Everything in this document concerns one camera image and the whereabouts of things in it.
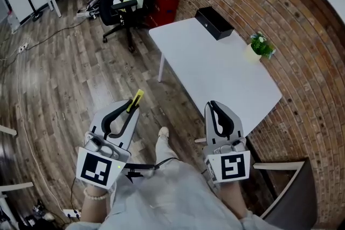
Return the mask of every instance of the red crate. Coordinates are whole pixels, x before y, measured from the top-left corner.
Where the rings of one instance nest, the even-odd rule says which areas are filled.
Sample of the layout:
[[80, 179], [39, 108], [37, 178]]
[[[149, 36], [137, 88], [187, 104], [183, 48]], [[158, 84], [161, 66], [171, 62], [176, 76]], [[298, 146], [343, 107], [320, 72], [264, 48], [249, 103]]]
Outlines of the red crate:
[[147, 16], [150, 27], [158, 27], [174, 22], [178, 0], [155, 0], [153, 11]]

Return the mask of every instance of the white shirt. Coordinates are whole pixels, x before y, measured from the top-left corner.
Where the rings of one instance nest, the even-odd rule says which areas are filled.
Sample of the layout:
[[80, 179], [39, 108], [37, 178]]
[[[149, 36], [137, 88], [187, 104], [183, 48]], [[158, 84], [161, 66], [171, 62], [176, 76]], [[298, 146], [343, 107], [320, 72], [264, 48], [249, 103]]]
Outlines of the white shirt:
[[172, 160], [136, 187], [122, 175], [105, 222], [77, 222], [68, 230], [277, 230], [248, 211], [238, 220], [191, 165]]

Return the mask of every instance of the sleeve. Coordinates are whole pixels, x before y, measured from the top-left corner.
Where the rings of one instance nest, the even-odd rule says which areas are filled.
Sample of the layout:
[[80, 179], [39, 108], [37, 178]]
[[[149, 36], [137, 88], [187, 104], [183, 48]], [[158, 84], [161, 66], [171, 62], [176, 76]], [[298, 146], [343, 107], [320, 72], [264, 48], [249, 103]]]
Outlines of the sleeve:
[[101, 224], [94, 224], [92, 222], [75, 222], [66, 228], [66, 230], [98, 230]]
[[240, 220], [244, 230], [281, 230], [273, 225], [268, 224], [263, 219], [254, 215], [251, 211], [247, 212], [247, 216]]

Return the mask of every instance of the office chair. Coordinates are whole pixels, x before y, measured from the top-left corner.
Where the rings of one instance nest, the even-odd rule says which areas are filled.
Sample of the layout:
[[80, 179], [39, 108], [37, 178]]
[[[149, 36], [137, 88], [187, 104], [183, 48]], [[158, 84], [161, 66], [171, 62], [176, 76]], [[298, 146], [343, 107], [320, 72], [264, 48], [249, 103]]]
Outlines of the office chair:
[[143, 8], [139, 11], [138, 9], [134, 12], [132, 11], [132, 7], [137, 6], [137, 0], [130, 0], [126, 2], [122, 2], [116, 5], [113, 5], [113, 0], [101, 0], [100, 1], [100, 17], [103, 23], [107, 26], [119, 24], [115, 28], [111, 29], [110, 31], [104, 33], [103, 35], [103, 43], [107, 42], [107, 36], [117, 32], [121, 29], [126, 29], [127, 32], [127, 40], [128, 40], [128, 49], [130, 52], [134, 52], [133, 41], [132, 41], [132, 34], [130, 33], [131, 27], [138, 27], [139, 16], [144, 14], [145, 11], [148, 11], [154, 4], [154, 0], [144, 0], [143, 1]]

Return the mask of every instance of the potted plant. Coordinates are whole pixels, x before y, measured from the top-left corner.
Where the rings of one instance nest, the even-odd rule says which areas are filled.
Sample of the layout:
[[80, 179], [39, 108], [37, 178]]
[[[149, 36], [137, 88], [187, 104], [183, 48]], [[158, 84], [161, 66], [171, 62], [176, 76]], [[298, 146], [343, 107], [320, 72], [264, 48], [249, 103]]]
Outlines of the potted plant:
[[250, 37], [252, 43], [248, 44], [245, 50], [247, 60], [252, 62], [258, 61], [262, 56], [270, 59], [275, 53], [275, 49], [267, 43], [267, 38], [261, 32], [257, 32]]

